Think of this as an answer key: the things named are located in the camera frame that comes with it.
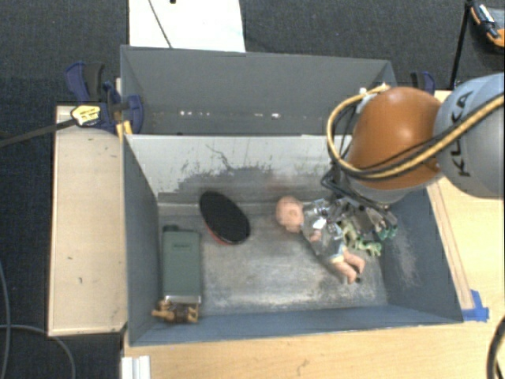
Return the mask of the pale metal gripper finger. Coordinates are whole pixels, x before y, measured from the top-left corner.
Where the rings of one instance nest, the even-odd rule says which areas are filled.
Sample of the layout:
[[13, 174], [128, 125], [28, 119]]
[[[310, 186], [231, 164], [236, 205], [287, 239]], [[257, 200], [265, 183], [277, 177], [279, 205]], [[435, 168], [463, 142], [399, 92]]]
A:
[[305, 230], [323, 231], [327, 227], [328, 211], [331, 202], [326, 199], [319, 199], [308, 203], [305, 206]]
[[326, 217], [325, 246], [328, 250], [341, 250], [345, 246], [342, 228], [331, 216]]

